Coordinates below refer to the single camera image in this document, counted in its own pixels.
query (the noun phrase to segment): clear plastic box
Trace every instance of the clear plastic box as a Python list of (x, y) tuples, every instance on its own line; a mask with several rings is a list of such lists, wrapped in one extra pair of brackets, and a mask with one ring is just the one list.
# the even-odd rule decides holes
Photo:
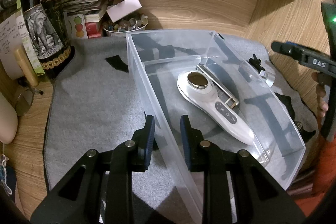
[[(280, 101), (258, 73), (217, 32), (153, 30), (127, 35), (129, 71), (146, 115), (155, 117), (155, 140), (195, 223), (201, 223), (203, 173), (190, 173), (184, 162), (180, 117), (232, 152), (248, 150), (287, 189), (298, 171), (305, 145)], [(181, 72), (205, 64), (240, 101), (235, 111), (255, 134), (252, 146), (236, 140), (177, 89)]]

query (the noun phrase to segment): white bowl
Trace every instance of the white bowl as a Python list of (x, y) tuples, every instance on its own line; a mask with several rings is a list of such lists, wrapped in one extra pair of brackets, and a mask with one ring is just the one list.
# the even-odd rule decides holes
[(113, 31), (108, 31), (104, 28), (105, 32), (106, 32), (106, 35), (108, 37), (113, 37), (113, 36), (116, 36), (116, 37), (126, 37), (126, 34), (127, 33), (131, 33), (131, 32), (137, 32), (137, 31), (144, 31), (146, 29), (146, 26), (148, 25), (148, 23), (144, 26), (142, 26), (141, 28), (139, 29), (136, 29), (136, 30), (132, 30), (132, 31), (126, 31), (126, 32), (113, 32)]

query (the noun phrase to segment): elephant illustration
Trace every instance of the elephant illustration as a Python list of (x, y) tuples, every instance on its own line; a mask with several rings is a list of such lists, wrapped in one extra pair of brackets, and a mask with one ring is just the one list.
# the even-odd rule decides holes
[(51, 35), (54, 40), (54, 47), (58, 44), (58, 35), (55, 32), (48, 17), (41, 11), (37, 10), (27, 20), (29, 34), (33, 44), (41, 56), (41, 46), (39, 45), (39, 39), (41, 40), (45, 50), (50, 50), (47, 42), (47, 35)]

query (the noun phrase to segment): wine bottle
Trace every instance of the wine bottle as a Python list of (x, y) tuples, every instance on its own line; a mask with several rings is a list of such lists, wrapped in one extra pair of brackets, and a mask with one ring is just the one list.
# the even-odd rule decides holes
[(54, 79), (73, 57), (62, 0), (21, 0), (21, 7), (37, 58)]

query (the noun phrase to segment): white handheld beauty device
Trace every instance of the white handheld beauty device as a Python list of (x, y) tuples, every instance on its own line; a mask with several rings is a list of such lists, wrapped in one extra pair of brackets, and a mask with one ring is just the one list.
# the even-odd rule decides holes
[(218, 97), (214, 84), (205, 74), (183, 72), (178, 76), (177, 88), (187, 101), (206, 112), (237, 140), (253, 144), (254, 134), (250, 127)]

